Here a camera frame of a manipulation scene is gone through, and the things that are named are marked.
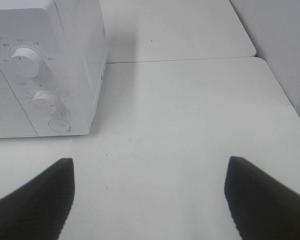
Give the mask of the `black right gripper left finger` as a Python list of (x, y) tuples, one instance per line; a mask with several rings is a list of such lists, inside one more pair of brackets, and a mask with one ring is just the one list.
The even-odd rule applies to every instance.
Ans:
[(0, 199), (0, 240), (57, 240), (75, 197), (72, 158), (61, 158)]

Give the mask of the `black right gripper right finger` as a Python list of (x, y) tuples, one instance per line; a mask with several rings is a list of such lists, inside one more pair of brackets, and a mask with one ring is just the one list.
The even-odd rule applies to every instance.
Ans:
[(300, 194), (245, 158), (230, 157), (224, 195), (243, 240), (300, 240)]

